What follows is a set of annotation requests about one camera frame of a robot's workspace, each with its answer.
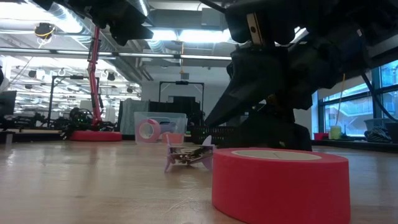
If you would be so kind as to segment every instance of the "plastic storage box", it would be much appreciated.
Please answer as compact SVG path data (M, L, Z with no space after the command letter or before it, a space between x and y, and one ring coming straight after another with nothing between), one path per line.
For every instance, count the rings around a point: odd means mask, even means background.
M137 144L183 144L187 115L181 113L135 112L134 123Z

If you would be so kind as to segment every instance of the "computer monitor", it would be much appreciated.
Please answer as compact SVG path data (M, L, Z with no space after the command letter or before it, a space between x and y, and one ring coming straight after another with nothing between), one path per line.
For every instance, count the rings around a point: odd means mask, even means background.
M4 91L0 93L0 116L13 115L17 91Z

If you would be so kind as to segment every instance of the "yellow cup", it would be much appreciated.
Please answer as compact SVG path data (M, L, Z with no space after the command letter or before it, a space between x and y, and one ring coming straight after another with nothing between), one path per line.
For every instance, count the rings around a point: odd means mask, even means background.
M330 139L340 139L341 137L341 127L340 126L332 126L330 127Z

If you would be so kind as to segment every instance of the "window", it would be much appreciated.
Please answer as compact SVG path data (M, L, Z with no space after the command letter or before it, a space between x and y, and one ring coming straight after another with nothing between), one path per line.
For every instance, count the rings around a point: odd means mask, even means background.
M383 94L383 105L393 117L398 118L398 91Z
M397 68L398 68L398 60L396 60L395 62L385 64L380 67L382 87L398 84Z
M347 90L344 90L343 91L343 97L352 96L352 95L355 95L355 94L358 94L358 93L364 93L364 92L367 92L367 91L369 91L369 88L368 88L368 86L366 86L365 83L363 83L363 84L354 86L352 88L349 88ZM341 95L341 93L336 93L334 95L331 95L331 96L328 96L328 97L324 98L323 101L326 102L326 101L330 101L330 100L340 99L340 95Z
M398 119L398 60L371 70L375 94L381 99L385 109L393 117ZM330 127L336 125L338 114L338 102L340 93L328 96L318 101L320 108L320 130L330 132ZM382 120L388 118L378 106L374 105L374 99L365 83L343 91L340 115L337 125L341 126L343 133L349 136L364 137L367 131L365 121L368 119Z
M336 125L338 103L325 106L325 131L330 131L330 126ZM337 125L343 132L346 128L347 135L364 136L366 129L365 120L373 119L373 101L371 97L341 103L340 115Z

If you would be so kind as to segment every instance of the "wooden table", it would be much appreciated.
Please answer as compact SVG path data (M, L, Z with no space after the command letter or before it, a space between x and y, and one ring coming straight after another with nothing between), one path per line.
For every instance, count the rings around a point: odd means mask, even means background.
M351 223L398 223L398 155L316 151L350 160ZM201 164L164 164L164 146L127 141L14 144L0 150L1 223L241 223L211 205Z

